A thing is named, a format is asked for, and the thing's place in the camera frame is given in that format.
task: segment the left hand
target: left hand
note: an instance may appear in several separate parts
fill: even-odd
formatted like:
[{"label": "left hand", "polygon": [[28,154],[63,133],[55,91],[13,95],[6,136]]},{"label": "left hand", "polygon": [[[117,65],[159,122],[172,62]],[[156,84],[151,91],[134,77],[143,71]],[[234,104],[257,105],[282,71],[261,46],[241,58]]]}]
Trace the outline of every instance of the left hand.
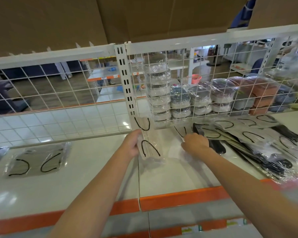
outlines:
[{"label": "left hand", "polygon": [[130,160],[139,153],[139,149],[137,147],[137,139],[139,135],[141,135],[140,129],[136,129],[127,134],[125,139],[123,140],[123,143],[118,149],[122,152],[122,155],[127,155]]}]

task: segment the wire mesh panel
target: wire mesh panel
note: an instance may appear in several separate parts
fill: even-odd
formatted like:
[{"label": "wire mesh panel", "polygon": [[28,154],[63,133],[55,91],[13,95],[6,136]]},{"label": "wire mesh panel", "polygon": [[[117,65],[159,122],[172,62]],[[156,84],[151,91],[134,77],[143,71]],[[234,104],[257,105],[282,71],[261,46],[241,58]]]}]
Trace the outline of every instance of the wire mesh panel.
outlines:
[{"label": "wire mesh panel", "polygon": [[0,147],[130,127],[115,56],[0,69]]},{"label": "wire mesh panel", "polygon": [[135,54],[140,116],[156,128],[205,116],[298,110],[298,35]]}]

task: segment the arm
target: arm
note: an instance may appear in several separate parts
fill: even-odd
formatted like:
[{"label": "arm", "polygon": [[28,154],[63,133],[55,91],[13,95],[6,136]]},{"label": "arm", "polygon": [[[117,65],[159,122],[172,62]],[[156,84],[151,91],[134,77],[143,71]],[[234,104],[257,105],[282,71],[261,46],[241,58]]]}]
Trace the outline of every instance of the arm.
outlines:
[{"label": "arm", "polygon": [[219,156],[207,138],[194,133],[184,141],[183,149],[208,166],[263,237],[298,237],[298,205]]},{"label": "arm", "polygon": [[100,237],[127,167],[138,154],[140,130],[128,134],[94,179],[82,190],[54,226],[49,238]]}]

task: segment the hand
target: hand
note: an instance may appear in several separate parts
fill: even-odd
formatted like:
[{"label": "hand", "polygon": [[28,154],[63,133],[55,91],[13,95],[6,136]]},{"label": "hand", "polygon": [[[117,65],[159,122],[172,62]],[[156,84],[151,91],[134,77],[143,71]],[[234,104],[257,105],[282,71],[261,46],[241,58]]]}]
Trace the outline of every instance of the hand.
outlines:
[{"label": "hand", "polygon": [[139,149],[137,147],[137,139],[139,135],[141,135],[140,129],[136,129],[127,134],[118,149],[119,152],[122,152],[123,156],[127,156],[130,160],[139,153]]},{"label": "hand", "polygon": [[197,133],[187,134],[184,136],[184,142],[181,144],[182,148],[193,157],[201,157],[204,150],[209,150],[208,139]]}]

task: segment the cardboard box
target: cardboard box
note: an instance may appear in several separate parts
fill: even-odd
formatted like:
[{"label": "cardboard box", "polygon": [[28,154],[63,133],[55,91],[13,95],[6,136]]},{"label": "cardboard box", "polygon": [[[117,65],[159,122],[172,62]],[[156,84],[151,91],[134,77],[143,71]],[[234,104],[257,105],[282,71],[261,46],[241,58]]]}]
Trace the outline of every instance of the cardboard box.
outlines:
[{"label": "cardboard box", "polygon": [[248,29],[298,24],[298,0],[256,0]]},{"label": "cardboard box", "polygon": [[226,32],[247,0],[97,0],[109,43]]},{"label": "cardboard box", "polygon": [[107,44],[96,0],[0,0],[0,57]]}]

